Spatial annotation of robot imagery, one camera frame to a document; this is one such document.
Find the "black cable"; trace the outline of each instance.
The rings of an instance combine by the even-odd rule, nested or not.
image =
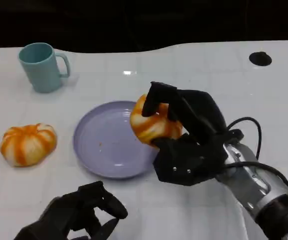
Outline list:
[[[231,124],[229,124],[227,129],[230,130],[234,125],[236,125],[240,122],[243,122],[243,121],[251,121],[254,124],[256,124],[256,126],[257,126],[257,129],[258,129],[258,146],[257,146],[256,158],[259,160],[260,150],[262,149],[262,128],[260,126],[260,123],[256,119],[254,119],[250,116],[239,118],[239,119],[233,121]]]
[[[239,162],[235,162],[235,163],[230,163],[230,164],[225,166],[225,168],[228,168],[228,169],[230,169],[230,168],[242,168],[242,167],[257,167],[257,168],[269,171],[269,172],[275,174],[276,176],[278,176],[284,182],[284,184],[286,184],[288,187],[288,180],[280,171],[273,168],[272,166],[263,164],[261,162],[239,161]]]
[[[250,116],[239,118],[239,119],[233,121],[231,124],[229,124],[227,129],[230,130],[234,125],[236,125],[240,122],[243,122],[243,121],[251,121],[254,124],[256,124],[256,126],[257,126],[257,129],[258,129],[258,147],[257,147],[256,158],[259,160],[260,150],[262,148],[262,128],[256,119],[254,119]],[[225,166],[225,168],[227,168],[227,169],[229,169],[229,168],[242,168],[242,167],[257,167],[257,168],[266,170],[268,172],[271,172],[271,173],[275,174],[276,176],[278,176],[284,182],[284,184],[286,184],[288,187],[287,178],[280,171],[273,168],[272,166],[269,166],[269,165],[266,165],[266,164],[263,164],[263,163],[260,163],[257,161],[240,161],[240,162],[230,163],[230,164]]]

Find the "small pumpkin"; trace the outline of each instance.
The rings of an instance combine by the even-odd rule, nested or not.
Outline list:
[[[42,161],[56,147],[57,135],[50,125],[38,123],[9,128],[0,143],[0,152],[15,167]]]
[[[139,98],[130,115],[130,125],[137,138],[142,143],[149,145],[155,138],[178,139],[182,135],[183,126],[179,121],[170,121],[167,118],[168,104],[160,104],[158,113],[144,117],[142,110],[145,100],[146,94]]]

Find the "white table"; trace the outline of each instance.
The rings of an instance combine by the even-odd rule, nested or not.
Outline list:
[[[58,146],[42,164],[26,169],[11,168],[0,154],[0,240],[13,239],[37,220],[54,196],[100,179],[77,164],[74,128],[101,103],[137,100],[150,81],[208,91],[227,123],[255,117],[263,127],[261,162],[288,178],[288,41],[192,43],[142,53],[66,52],[72,78],[60,90],[43,95],[32,90],[17,61],[18,51],[0,48],[0,141],[10,126],[43,122],[54,126]],[[257,51],[266,51],[273,63],[251,64],[248,56]],[[255,150],[255,126],[240,127],[244,142]],[[110,239],[265,239],[214,180],[189,188],[158,182],[153,172],[129,181],[102,180],[129,210]],[[98,215],[107,219],[102,212]]]

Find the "robotic hand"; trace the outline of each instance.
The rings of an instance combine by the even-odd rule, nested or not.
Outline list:
[[[100,224],[94,208],[112,215],[113,219]],[[119,219],[128,215],[123,204],[97,181],[78,188],[78,191],[54,198],[38,221],[28,225],[14,240],[67,240],[70,230],[85,229],[92,240],[106,240]],[[88,240],[87,236],[72,240]]]
[[[142,110],[144,117],[156,113],[160,103],[169,104],[168,119],[180,121],[189,134],[178,140],[152,140],[160,151],[154,168],[162,182],[191,186],[215,178],[225,184],[270,240],[288,240],[288,181],[240,143],[243,134],[226,127],[211,96],[197,90],[179,90],[152,82]]]

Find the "purple plate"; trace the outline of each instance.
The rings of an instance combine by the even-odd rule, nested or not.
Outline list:
[[[107,178],[130,178],[152,168],[157,150],[134,135],[129,117],[135,103],[114,101],[87,113],[74,133],[74,150],[91,172]]]

